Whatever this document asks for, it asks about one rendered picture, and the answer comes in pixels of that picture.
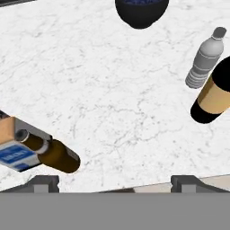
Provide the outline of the box with blue label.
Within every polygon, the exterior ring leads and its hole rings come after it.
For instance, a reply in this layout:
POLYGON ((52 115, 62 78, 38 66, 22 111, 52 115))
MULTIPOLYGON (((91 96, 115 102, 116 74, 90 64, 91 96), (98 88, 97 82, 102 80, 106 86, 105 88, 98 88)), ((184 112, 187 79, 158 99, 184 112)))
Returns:
POLYGON ((20 129, 27 129, 32 135, 48 141, 52 139, 50 134, 0 110, 0 164, 17 172, 40 165, 36 153, 15 139, 15 133, 20 129))

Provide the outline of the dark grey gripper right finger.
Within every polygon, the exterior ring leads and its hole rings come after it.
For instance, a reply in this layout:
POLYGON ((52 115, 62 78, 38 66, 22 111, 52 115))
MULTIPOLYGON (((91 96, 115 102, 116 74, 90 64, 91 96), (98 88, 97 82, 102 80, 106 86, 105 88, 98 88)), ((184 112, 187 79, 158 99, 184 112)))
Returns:
POLYGON ((178 193, 226 192, 226 190, 202 182, 194 175, 173 175, 171 177, 171 184, 172 184, 171 192, 178 192, 178 193))

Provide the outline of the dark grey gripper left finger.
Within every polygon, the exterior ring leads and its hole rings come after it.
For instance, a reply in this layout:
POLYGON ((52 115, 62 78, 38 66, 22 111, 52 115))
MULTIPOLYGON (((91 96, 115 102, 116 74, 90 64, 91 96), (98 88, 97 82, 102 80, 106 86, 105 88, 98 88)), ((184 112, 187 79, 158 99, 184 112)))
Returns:
POLYGON ((59 193, 57 175, 37 175, 23 185, 7 190, 4 193, 59 193))

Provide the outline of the black bottle with tan label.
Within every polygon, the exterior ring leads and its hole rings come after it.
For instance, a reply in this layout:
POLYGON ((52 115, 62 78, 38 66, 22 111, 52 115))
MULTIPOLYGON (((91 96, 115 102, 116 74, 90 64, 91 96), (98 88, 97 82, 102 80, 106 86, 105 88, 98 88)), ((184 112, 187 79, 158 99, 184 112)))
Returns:
POLYGON ((198 123, 208 124, 230 108, 230 57, 220 61, 190 109, 198 123))

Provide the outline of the brown glass bottle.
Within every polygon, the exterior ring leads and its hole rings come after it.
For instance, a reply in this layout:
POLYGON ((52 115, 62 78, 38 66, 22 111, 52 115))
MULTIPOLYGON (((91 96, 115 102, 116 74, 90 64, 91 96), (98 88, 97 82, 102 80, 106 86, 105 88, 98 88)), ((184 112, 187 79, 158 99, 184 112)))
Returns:
POLYGON ((74 173, 80 166, 80 157, 56 139, 46 140, 33 135, 26 129, 18 130, 14 137, 34 151, 39 161, 46 166, 63 173, 74 173))

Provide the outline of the dark blue bowl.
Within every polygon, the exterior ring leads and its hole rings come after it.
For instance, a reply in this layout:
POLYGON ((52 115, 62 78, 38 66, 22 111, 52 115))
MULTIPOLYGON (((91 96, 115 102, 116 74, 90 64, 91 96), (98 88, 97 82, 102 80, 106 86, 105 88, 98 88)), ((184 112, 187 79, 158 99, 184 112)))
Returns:
POLYGON ((145 29, 159 20, 166 11, 169 0, 115 0, 122 21, 134 29, 145 29))

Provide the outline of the grey plastic bottle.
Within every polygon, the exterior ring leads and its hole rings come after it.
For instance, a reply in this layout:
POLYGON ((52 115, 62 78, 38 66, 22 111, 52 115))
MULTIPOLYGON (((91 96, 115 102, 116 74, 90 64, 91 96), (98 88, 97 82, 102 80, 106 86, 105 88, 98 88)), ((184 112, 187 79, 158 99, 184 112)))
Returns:
POLYGON ((224 51, 223 38, 226 28, 217 27, 207 40, 203 41, 193 60, 192 68, 185 79, 185 84, 192 89, 199 89, 207 80, 209 72, 214 68, 224 51))

